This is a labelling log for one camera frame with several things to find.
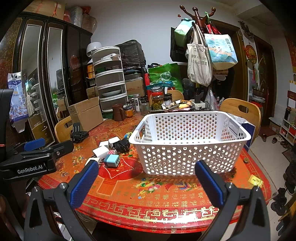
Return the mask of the white perforated plastic basket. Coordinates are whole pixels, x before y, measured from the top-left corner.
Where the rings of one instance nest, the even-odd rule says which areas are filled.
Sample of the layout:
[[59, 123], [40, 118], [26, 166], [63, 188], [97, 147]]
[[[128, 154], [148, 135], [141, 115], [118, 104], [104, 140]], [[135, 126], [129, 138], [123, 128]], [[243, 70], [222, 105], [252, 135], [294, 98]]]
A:
[[189, 111], [146, 115], [129, 137], [149, 175], [192, 176], [203, 160], [214, 173], [230, 172], [248, 131], [222, 111]]

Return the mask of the pink polka dot charger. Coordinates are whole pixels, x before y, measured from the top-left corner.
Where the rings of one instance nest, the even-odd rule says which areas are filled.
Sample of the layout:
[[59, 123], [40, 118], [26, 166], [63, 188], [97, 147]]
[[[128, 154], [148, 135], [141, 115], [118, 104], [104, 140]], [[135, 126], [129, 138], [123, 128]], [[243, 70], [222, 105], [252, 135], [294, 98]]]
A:
[[109, 150], [108, 155], [116, 155], [117, 154], [117, 150], [116, 149], [112, 149], [112, 150]]

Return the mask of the white cube charger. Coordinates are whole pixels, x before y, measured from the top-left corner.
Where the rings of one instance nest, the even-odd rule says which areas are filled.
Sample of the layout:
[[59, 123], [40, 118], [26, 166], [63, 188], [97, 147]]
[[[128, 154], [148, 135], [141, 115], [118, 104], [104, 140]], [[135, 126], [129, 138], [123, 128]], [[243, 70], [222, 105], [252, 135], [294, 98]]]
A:
[[109, 142], [110, 145], [113, 145], [114, 143], [116, 143], [118, 141], [120, 141], [120, 138], [119, 137], [113, 137], [113, 138], [110, 138], [108, 140], [108, 142]]

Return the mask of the cardboard box on table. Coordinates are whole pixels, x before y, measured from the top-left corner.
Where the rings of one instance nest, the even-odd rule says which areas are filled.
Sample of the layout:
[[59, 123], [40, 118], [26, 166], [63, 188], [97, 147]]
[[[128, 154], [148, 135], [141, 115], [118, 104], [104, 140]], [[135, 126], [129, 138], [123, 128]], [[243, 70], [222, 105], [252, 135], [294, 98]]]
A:
[[80, 123], [81, 130], [90, 131], [103, 123], [99, 97], [93, 97], [67, 107], [73, 123]]

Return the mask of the green shopping bag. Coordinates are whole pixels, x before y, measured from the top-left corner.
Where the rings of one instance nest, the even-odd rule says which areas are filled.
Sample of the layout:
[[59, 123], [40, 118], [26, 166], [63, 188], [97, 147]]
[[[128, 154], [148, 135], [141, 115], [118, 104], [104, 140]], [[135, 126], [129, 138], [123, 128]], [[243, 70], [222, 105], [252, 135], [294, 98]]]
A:
[[172, 82], [174, 88], [184, 92], [180, 68], [177, 63], [167, 63], [148, 69], [149, 80], [151, 84]]

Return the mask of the empty glass jar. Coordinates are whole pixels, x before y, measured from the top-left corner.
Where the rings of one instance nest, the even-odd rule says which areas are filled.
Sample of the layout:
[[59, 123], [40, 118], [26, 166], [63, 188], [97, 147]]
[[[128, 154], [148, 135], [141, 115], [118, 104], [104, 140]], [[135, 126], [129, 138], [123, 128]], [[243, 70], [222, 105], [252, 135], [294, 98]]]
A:
[[150, 105], [148, 101], [144, 101], [141, 104], [141, 113], [142, 115], [147, 115], [150, 113]]

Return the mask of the wooden coat rack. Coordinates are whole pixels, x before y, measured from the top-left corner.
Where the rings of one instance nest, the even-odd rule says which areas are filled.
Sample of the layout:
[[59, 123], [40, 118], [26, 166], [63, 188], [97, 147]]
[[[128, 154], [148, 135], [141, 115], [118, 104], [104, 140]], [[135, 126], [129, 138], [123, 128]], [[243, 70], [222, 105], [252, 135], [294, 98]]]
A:
[[204, 16], [203, 18], [200, 17], [199, 13], [198, 13], [198, 9], [196, 7], [193, 7], [192, 10], [194, 12], [194, 14], [189, 13], [184, 6], [180, 5], [180, 9], [188, 16], [190, 16], [192, 18], [192, 20], [194, 21], [193, 23], [197, 24], [204, 36], [205, 33], [207, 33], [206, 30], [206, 20], [207, 20], [207, 16]]

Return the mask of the yellow toy car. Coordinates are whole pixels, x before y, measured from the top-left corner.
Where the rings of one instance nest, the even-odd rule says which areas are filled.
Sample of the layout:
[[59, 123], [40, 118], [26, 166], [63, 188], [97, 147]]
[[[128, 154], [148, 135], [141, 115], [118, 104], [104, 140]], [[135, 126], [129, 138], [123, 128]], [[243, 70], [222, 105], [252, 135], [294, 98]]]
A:
[[131, 135], [132, 135], [132, 132], [128, 132], [125, 134], [124, 138], [128, 140]]

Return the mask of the orange jam jar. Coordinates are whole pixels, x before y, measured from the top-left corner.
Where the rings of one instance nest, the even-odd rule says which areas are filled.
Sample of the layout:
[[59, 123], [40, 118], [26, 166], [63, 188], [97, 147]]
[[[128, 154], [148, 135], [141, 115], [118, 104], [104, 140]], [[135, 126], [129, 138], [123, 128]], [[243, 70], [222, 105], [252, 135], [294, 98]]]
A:
[[127, 118], [131, 118], [133, 116], [133, 107], [131, 104], [127, 103], [123, 106], [125, 116]]

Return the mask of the large white plug charger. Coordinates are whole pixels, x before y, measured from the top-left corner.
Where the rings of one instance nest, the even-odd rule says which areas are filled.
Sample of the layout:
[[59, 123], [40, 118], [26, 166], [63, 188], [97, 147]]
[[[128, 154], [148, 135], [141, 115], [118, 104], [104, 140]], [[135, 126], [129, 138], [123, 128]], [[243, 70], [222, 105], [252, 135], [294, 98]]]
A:
[[97, 158], [104, 159], [109, 152], [109, 149], [106, 146], [101, 146], [93, 150], [93, 153]]

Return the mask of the blue printed tote bag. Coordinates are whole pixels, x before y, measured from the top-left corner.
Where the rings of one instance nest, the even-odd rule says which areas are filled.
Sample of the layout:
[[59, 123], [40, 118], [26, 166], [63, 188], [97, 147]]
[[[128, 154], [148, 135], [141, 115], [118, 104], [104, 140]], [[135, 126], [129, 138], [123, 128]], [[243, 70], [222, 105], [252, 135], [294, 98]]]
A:
[[229, 35], [204, 34], [213, 68], [226, 70], [238, 63], [236, 52]]

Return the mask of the black phone stand holder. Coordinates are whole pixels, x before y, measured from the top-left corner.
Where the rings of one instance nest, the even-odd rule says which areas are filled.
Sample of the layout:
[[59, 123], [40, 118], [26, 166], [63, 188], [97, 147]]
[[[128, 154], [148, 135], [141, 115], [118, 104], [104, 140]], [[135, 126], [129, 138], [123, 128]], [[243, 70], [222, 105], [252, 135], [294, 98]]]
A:
[[80, 129], [80, 123], [74, 123], [72, 131], [70, 133], [70, 139], [74, 143], [80, 143], [84, 141], [89, 136], [87, 131], [82, 131]]

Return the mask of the teal cube usb charger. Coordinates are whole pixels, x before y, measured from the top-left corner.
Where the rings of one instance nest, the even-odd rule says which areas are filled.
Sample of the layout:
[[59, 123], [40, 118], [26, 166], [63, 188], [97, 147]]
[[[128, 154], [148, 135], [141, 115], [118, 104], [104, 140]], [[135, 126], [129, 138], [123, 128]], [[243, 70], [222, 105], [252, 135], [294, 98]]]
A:
[[107, 168], [117, 168], [120, 163], [120, 157], [117, 154], [108, 154], [103, 162]]

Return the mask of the black power adapter with cable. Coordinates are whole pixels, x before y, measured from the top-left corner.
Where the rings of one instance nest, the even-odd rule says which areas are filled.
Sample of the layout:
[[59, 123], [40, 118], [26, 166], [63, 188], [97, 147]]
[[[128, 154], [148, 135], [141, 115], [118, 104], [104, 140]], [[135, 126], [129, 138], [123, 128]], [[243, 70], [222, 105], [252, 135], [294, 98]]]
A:
[[128, 139], [123, 138], [122, 140], [119, 140], [113, 144], [113, 148], [118, 153], [128, 153], [130, 151], [130, 143]]

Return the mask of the white usb charger block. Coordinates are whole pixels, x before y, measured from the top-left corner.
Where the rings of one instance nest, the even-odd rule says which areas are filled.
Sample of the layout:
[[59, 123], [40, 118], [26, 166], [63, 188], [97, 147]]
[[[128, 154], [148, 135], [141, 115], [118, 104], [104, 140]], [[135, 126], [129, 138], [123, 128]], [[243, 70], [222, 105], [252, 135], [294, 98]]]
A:
[[109, 141], [102, 141], [99, 143], [99, 147], [105, 146], [107, 148], [109, 148]]

